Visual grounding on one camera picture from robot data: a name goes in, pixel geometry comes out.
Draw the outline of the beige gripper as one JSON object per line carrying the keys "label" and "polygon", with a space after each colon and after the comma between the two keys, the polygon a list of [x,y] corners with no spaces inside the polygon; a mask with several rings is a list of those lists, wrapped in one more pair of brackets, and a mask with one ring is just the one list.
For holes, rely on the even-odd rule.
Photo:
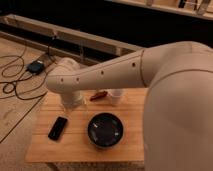
{"label": "beige gripper", "polygon": [[61,102],[63,104],[63,105],[61,105],[61,108],[65,113],[68,113],[67,108],[74,108],[76,106],[81,105],[83,102],[84,114],[88,115],[88,113],[89,113],[88,104],[85,99],[83,100],[83,96],[80,91],[74,91],[74,92],[67,93],[67,94],[61,94],[60,97],[61,97]]}

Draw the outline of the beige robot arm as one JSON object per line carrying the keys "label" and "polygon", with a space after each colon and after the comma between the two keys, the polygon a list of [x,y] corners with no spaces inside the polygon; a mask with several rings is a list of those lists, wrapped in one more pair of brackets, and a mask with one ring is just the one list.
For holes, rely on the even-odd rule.
{"label": "beige robot arm", "polygon": [[65,58],[47,88],[67,97],[79,90],[146,88],[145,171],[213,171],[213,48],[176,42],[84,69]]}

